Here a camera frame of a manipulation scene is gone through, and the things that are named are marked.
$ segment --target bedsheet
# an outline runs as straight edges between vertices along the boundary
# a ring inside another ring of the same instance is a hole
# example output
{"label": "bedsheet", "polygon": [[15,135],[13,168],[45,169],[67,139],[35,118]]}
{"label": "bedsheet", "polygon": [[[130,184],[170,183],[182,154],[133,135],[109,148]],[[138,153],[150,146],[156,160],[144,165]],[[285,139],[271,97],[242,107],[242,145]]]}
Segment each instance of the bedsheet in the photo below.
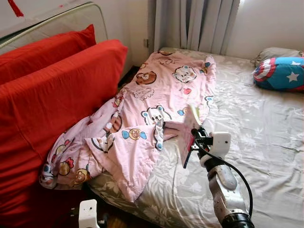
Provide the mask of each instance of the bedsheet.
{"label": "bedsheet", "polygon": [[187,103],[209,112],[216,64],[212,57],[195,60],[181,53],[155,52],[133,81],[91,116],[63,133],[39,177],[49,189],[78,189],[102,174],[113,175],[128,201],[144,189],[163,140],[177,135],[166,121],[183,123]]}
{"label": "bedsheet", "polygon": [[[176,48],[162,50],[197,59],[207,55]],[[255,226],[302,228],[303,94],[258,88],[253,84],[250,60],[212,56],[217,63],[217,86],[208,119],[214,130],[231,133],[226,160],[240,169],[251,186]],[[161,227],[219,228],[207,172],[194,153],[187,169],[182,168],[177,141],[164,142],[149,181],[134,203],[126,202],[107,172],[89,182],[91,189],[109,204]],[[248,205],[245,185],[237,179]]]}

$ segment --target gray curtain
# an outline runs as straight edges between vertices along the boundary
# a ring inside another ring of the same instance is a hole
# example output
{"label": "gray curtain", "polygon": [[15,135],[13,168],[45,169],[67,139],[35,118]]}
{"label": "gray curtain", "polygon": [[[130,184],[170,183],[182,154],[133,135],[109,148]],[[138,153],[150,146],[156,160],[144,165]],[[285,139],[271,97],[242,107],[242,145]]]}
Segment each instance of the gray curtain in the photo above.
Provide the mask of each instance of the gray curtain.
{"label": "gray curtain", "polygon": [[150,0],[150,51],[186,48],[224,55],[240,0]]}

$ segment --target red cushion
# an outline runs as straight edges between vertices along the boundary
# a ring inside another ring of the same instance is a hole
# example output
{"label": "red cushion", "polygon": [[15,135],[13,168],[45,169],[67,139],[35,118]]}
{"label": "red cushion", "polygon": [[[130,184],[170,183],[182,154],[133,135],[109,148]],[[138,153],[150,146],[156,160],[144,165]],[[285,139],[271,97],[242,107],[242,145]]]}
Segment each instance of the red cushion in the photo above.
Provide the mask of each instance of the red cushion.
{"label": "red cushion", "polygon": [[94,26],[67,32],[0,56],[0,85],[45,68],[96,44]]}
{"label": "red cushion", "polygon": [[58,199],[50,204],[61,191],[49,195],[33,184],[57,137],[115,95],[126,53],[118,40],[105,41],[0,85],[0,225],[44,218],[46,227],[61,209]]}

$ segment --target white star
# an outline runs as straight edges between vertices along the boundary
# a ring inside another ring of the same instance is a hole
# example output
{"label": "white star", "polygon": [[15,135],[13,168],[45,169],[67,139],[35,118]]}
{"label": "white star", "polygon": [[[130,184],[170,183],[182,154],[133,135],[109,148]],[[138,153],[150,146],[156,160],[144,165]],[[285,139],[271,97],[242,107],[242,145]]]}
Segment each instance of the white star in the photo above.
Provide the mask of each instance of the white star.
{"label": "white star", "polygon": [[296,62],[292,62],[292,64],[291,65],[296,65],[296,66],[298,66],[298,65],[300,65],[301,63],[296,63]]}
{"label": "white star", "polygon": [[298,76],[300,74],[295,74],[294,72],[291,72],[291,75],[287,76],[289,78],[289,82],[292,82],[292,81],[298,81]]}

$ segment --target black cable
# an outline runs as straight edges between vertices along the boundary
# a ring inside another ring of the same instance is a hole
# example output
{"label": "black cable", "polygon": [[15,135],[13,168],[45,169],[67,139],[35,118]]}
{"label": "black cable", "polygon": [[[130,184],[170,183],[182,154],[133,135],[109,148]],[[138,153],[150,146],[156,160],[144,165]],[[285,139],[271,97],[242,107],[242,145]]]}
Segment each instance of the black cable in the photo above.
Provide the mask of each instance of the black cable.
{"label": "black cable", "polygon": [[235,172],[238,173],[238,175],[242,178],[243,182],[245,183],[247,190],[248,190],[248,194],[249,194],[249,216],[252,216],[252,207],[253,207],[253,200],[252,200],[252,192],[250,189],[250,186],[247,182],[247,180],[245,179],[245,177],[243,176],[243,174],[233,165],[231,165],[230,163],[224,161],[223,159],[221,159],[220,157],[214,156],[213,154],[209,153],[208,151],[206,151],[198,142],[198,139],[195,139],[195,143],[197,144],[197,146],[199,147],[199,149],[203,150],[207,155],[209,155],[211,158],[214,159],[218,159],[220,161],[222,161],[225,165],[231,167]]}

